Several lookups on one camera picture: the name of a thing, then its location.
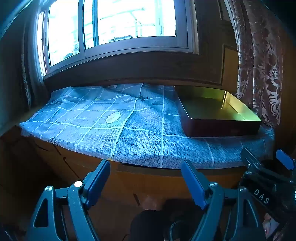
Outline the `gold metal tray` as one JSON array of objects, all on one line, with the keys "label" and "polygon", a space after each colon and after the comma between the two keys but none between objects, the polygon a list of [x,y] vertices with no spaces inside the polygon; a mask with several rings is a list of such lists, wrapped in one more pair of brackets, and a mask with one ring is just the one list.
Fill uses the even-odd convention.
[{"label": "gold metal tray", "polygon": [[187,137],[254,136],[262,120],[230,92],[176,85],[175,100]]}]

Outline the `blue checked cloth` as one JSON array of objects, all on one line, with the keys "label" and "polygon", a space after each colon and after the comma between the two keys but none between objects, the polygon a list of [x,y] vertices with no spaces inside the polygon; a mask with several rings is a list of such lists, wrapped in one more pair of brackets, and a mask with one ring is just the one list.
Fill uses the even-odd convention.
[{"label": "blue checked cloth", "polygon": [[173,87],[144,83],[66,87],[20,126],[70,151],[145,167],[179,169],[184,160],[201,169],[239,167],[243,148],[260,160],[272,156],[267,126],[254,137],[187,137],[173,96]]}]

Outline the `window with grey frame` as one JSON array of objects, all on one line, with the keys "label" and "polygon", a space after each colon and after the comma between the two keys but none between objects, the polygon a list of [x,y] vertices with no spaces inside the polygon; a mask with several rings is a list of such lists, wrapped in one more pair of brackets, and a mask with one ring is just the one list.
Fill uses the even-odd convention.
[{"label": "window with grey frame", "polygon": [[191,1],[39,1],[41,75],[112,55],[194,53]]}]

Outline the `wooden cabinet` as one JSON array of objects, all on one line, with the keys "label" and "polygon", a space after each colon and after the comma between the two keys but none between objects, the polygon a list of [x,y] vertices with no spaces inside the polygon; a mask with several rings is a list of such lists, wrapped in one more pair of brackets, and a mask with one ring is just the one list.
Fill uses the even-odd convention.
[{"label": "wooden cabinet", "polygon": [[[100,163],[34,137],[18,126],[1,134],[1,223],[23,239],[46,186],[69,187]],[[111,174],[90,216],[102,240],[128,240],[132,219],[144,209],[161,208],[170,198],[189,198],[179,170],[111,162]]]}]

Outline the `brown floral curtain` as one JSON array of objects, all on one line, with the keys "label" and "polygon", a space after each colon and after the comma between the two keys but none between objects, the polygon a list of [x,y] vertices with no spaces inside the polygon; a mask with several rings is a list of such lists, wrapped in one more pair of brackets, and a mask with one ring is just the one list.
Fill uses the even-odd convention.
[{"label": "brown floral curtain", "polygon": [[280,124],[280,23],[261,1],[225,1],[238,51],[236,96],[268,125]]}]

